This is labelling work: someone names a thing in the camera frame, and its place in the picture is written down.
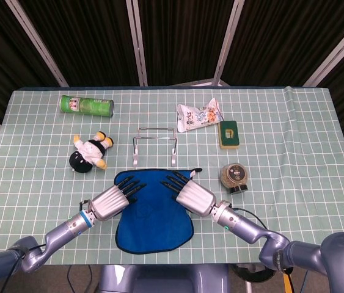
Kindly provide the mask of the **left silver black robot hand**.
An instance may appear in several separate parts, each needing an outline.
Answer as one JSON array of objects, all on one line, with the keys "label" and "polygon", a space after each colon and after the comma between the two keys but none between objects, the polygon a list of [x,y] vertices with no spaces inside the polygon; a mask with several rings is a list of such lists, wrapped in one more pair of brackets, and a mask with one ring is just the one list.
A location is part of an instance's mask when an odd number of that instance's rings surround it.
[{"label": "left silver black robot hand", "polygon": [[136,194],[146,186],[146,183],[130,175],[93,198],[88,211],[99,221],[108,220],[137,202]]}]

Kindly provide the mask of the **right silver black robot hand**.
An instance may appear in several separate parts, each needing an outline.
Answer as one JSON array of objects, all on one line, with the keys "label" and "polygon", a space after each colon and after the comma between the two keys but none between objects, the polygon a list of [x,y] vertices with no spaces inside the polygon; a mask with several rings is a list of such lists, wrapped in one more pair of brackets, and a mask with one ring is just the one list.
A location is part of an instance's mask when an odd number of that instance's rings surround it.
[{"label": "right silver black robot hand", "polygon": [[160,183],[172,191],[172,198],[191,213],[206,217],[215,207],[216,197],[208,189],[173,170]]}]

